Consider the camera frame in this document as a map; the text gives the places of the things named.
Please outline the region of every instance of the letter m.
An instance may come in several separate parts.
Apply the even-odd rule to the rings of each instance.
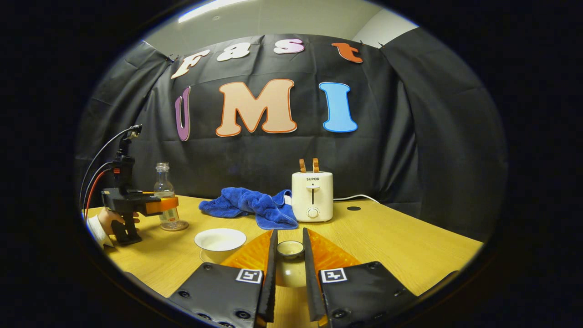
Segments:
[[[221,86],[219,91],[224,94],[223,118],[216,134],[220,137],[239,134],[241,126],[236,123],[237,113],[247,131],[254,132],[265,111],[267,118],[261,126],[263,131],[268,133],[295,131],[297,124],[292,120],[290,111],[290,89],[293,85],[292,80],[273,79],[265,85],[257,98],[243,82]]]

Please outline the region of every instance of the ceiling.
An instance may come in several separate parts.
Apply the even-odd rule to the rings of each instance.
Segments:
[[[318,34],[351,40],[380,10],[382,7],[362,0],[249,0],[182,23],[176,17],[144,40],[172,57],[263,34]]]

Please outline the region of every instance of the cable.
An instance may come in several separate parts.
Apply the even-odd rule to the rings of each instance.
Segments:
[[[101,166],[100,166],[100,167],[97,169],[97,171],[95,171],[95,174],[94,174],[94,175],[91,177],[91,180],[89,180],[89,184],[87,185],[87,189],[85,190],[85,195],[83,196],[83,203],[82,203],[82,204],[85,204],[85,202],[87,202],[87,204],[89,204],[89,201],[90,201],[90,199],[91,199],[91,198],[87,199],[87,194],[89,194],[89,188],[91,187],[91,183],[93,182],[93,179],[95,179],[95,176],[96,176],[97,174],[99,174],[99,171],[101,171],[101,170],[102,170],[104,167],[106,167],[107,165],[109,165],[109,164],[112,164],[112,163],[113,163],[113,162],[107,162],[107,163],[105,163],[105,164],[101,165]]]
[[[354,195],[354,196],[345,197],[345,198],[334,198],[334,200],[335,200],[335,201],[336,201],[336,200],[347,200],[347,199],[351,199],[351,198],[355,198],[355,197],[366,197],[366,198],[368,198],[368,199],[370,199],[370,200],[373,200],[373,201],[375,201],[375,202],[379,203],[377,200],[375,200],[375,199],[373,199],[372,197],[369,197],[369,196],[367,196],[367,195]]]
[[[109,170],[111,170],[111,169],[107,169],[107,170],[104,170],[103,172],[99,173],[99,175],[97,176],[97,178],[93,182],[93,186],[91,187],[91,191],[89,192],[89,199],[87,200],[87,207],[85,207],[85,222],[87,222],[87,216],[89,214],[89,203],[91,202],[91,195],[93,195],[93,190],[95,189],[95,186],[97,185],[97,182],[99,181],[99,179],[101,179],[101,177]]]
[[[95,155],[95,157],[93,158],[93,160],[91,161],[91,164],[89,164],[89,167],[87,167],[87,171],[85,171],[85,175],[83,176],[83,181],[81,181],[81,186],[79,187],[79,207],[82,209],[83,208],[83,201],[81,200],[81,191],[83,191],[83,185],[85,184],[85,179],[87,178],[87,174],[89,174],[89,170],[91,169],[91,166],[93,166],[93,162],[95,162],[95,160],[99,157],[99,154],[101,154],[101,152],[110,144],[112,143],[117,137],[119,137],[120,135],[130,131],[130,130],[135,130],[136,127],[138,125],[133,125],[132,127],[129,127],[123,131],[121,131],[120,133],[118,133],[117,135],[115,135],[115,137],[113,137],[112,139],[110,139],[105,146],[101,147],[101,149],[97,152],[97,155]]]

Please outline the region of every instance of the white toaster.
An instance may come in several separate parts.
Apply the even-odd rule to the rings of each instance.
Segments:
[[[299,222],[323,222],[332,218],[332,173],[296,172],[291,175],[291,208]]]

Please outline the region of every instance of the toaster knob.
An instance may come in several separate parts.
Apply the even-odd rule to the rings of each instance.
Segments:
[[[310,207],[310,208],[308,209],[308,216],[309,216],[310,218],[312,218],[312,219],[313,219],[313,218],[315,218],[315,217],[317,217],[319,213],[320,213],[320,212],[319,212],[319,211],[318,211],[318,209],[317,209],[317,208],[315,208],[315,207]]]

